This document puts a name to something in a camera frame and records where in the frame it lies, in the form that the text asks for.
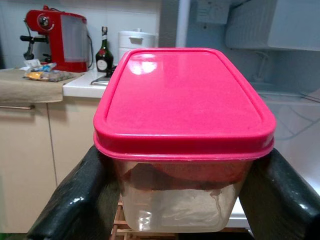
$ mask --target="wall outlet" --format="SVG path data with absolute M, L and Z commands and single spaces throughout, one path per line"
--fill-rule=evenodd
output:
M 197 22 L 227 24 L 230 0 L 197 0 L 197 2 Z

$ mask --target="pink lid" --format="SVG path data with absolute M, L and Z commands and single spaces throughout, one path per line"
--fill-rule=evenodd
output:
M 123 160 L 252 160 L 274 144 L 276 120 L 236 67 L 207 48 L 132 50 L 95 113 L 94 143 Z

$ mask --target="beige cabinet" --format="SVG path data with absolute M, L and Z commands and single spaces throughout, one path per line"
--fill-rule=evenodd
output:
M 45 103 L 0 108 L 0 233 L 26 233 L 57 186 Z
M 48 104 L 58 184 L 94 144 L 93 117 L 99 101 L 99 98 L 64 97 L 61 102 Z

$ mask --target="plastic food container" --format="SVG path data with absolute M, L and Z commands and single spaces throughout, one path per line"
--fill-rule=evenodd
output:
M 129 51 L 93 122 L 96 147 L 115 163 L 129 226 L 173 233 L 225 227 L 276 128 L 235 66 L 206 48 Z

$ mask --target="coffee machine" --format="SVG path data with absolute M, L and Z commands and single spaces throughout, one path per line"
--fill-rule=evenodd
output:
M 44 5 L 43 10 L 28 11 L 24 21 L 29 33 L 32 30 L 44 36 L 20 36 L 22 41 L 29 42 L 28 51 L 23 55 L 25 59 L 33 59 L 35 42 L 46 42 L 50 45 L 51 54 L 44 56 L 47 57 L 46 62 L 56 63 L 54 69 L 77 73 L 88 70 L 89 36 L 84 16 Z

